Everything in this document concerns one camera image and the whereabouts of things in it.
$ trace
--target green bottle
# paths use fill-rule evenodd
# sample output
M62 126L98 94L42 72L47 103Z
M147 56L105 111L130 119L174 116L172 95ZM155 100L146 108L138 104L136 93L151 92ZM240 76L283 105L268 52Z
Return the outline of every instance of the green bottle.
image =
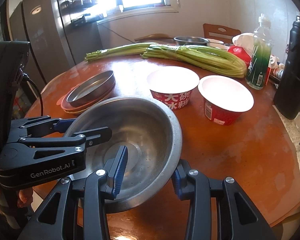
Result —
M268 70L273 42L270 35L271 22L262 13L259 17L259 27L253 35L253 54L246 71L246 82L254 89L263 88Z

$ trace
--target finger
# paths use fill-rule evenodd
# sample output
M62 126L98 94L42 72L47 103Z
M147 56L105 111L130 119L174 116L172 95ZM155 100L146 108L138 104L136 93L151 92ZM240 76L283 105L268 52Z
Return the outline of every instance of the finger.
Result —
M18 208L23 208L23 207L30 206L32 202L33 202L33 197L29 198L26 203L23 203L20 199L18 199L17 205Z
M23 202L23 203L27 203L27 201L29 199L32 198L33 195L33 189L30 188L26 188L26 189L22 189L19 191L19 199Z

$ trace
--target triangular cutout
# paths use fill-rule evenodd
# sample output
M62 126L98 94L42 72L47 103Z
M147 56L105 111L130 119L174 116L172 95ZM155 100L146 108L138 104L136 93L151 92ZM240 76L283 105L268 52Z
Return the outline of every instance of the triangular cutout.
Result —
M247 225L258 221L257 216L254 214L240 193L235 193L234 199L235 203L237 204L239 221L241 225Z
M57 219L57 211L60 202L61 193L56 193L48 202L44 210L38 217L38 221L45 224L54 225Z

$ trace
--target black water bottle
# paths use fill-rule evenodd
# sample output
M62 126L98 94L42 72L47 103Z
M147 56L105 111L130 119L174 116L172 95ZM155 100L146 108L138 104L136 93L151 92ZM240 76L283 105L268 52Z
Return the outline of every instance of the black water bottle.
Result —
M290 31L288 57L273 102L290 120L300 110L300 16L297 16Z

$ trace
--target paper sheet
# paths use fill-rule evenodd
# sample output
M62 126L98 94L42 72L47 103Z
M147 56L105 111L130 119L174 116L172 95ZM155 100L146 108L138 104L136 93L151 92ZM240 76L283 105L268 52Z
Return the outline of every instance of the paper sheet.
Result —
M280 119L283 122L283 125L286 128L291 141L293 142L294 146L296 147L297 160L299 163L299 170L300 170L300 145L299 145L300 132L298 131L293 120L289 120L289 119L285 118L275 106L273 106L273 107L277 111L278 115L280 116Z

